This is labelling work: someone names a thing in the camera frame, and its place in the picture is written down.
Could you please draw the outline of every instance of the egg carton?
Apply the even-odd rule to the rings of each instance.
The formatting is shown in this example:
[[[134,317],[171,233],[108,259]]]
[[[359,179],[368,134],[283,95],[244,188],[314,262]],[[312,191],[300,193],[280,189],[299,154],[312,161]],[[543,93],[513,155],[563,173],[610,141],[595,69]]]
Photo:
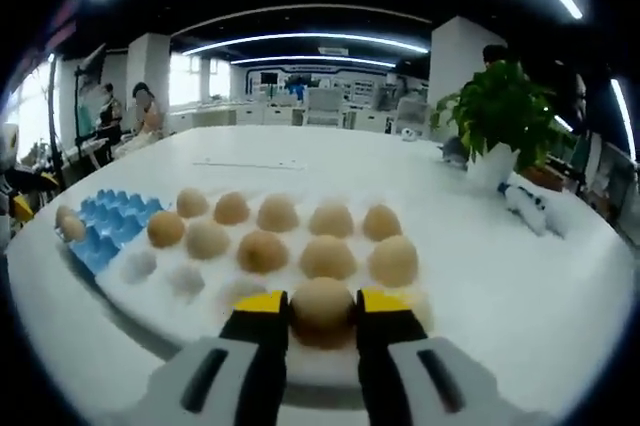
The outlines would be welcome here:
[[[164,208],[157,198],[101,189],[74,211],[86,226],[82,241],[68,243],[73,255],[94,275],[103,271],[120,250],[146,228],[151,216]],[[62,231],[56,229],[63,238]]]

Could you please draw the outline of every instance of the potted plant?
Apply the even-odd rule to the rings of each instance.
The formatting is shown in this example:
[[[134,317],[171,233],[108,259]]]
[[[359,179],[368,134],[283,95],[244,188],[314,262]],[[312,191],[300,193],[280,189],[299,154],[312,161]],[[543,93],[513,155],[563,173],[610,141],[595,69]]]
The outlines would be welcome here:
[[[441,115],[455,101],[447,124],[455,121],[462,144],[469,150],[468,176],[497,188],[514,167],[524,170],[544,163],[557,138],[551,91],[533,83],[520,64],[496,61],[476,73],[461,91],[441,99],[430,118],[440,126]]]

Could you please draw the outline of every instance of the table surface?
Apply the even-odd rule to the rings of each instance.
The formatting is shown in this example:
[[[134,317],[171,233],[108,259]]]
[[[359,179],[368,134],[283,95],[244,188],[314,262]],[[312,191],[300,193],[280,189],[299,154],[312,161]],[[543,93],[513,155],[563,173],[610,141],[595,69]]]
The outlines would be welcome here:
[[[277,164],[296,167],[270,166]],[[412,239],[430,252],[422,259],[437,333],[487,366],[501,394],[521,408],[571,409],[624,330],[633,302],[631,252],[569,193],[544,193],[570,219],[569,234],[539,238],[499,196],[474,189],[462,171],[443,164],[434,143],[326,128],[198,128],[96,171],[40,211],[9,245],[21,320],[47,372],[82,414],[95,417],[137,401],[163,353],[71,267],[53,231],[56,208],[78,207],[100,188],[168,203],[186,186],[256,184],[402,196],[424,218],[422,237]],[[291,405],[281,408],[279,424],[328,420],[368,424],[361,410]]]

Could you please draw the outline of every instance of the ceiling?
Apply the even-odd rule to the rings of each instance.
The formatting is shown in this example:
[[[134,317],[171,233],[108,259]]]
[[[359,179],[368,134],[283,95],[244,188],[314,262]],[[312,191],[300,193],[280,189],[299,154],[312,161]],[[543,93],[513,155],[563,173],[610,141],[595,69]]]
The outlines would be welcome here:
[[[84,0],[77,32],[60,52],[67,58],[83,57],[103,42],[109,48],[126,48],[148,31],[172,35],[176,51],[244,36],[303,31],[384,36],[428,45],[434,28],[462,15],[503,36],[539,70],[549,73],[555,68],[551,65],[560,60],[580,71],[592,95],[588,107],[593,127],[624,149],[624,130],[613,96],[606,92],[607,81],[612,74],[627,79],[624,85],[628,103],[636,108],[632,115],[640,117],[640,95],[635,88],[636,83],[640,86],[640,68],[635,60],[640,54],[640,40],[633,34],[636,23],[629,6],[640,2],[575,1],[585,13],[579,22],[558,0]],[[306,7],[259,11],[312,3],[368,9]],[[254,12],[238,15],[247,11]],[[215,18],[223,19],[208,22]],[[203,22],[208,23],[191,28]],[[317,39],[234,45],[206,54],[225,59],[318,54],[318,46],[342,46],[353,56],[394,63],[417,60],[413,53]],[[428,58],[416,64],[420,72],[428,75]]]

